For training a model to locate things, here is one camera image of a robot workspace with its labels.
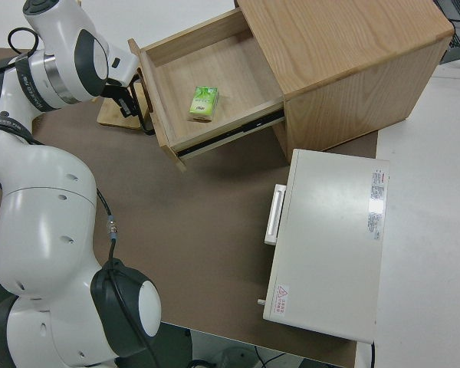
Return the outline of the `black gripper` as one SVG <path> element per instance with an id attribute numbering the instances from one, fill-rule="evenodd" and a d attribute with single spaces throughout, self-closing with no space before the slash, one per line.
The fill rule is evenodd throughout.
<path id="1" fill-rule="evenodd" d="M 132 86 L 138 80 L 139 76 L 134 75 L 128 85 L 123 86 L 120 81 L 108 78 L 103 88 L 103 97 L 117 101 L 120 106 L 120 112 L 127 117 L 132 116 L 134 115 L 134 104 L 132 100 L 134 100 L 136 96 L 132 92 Z"/>

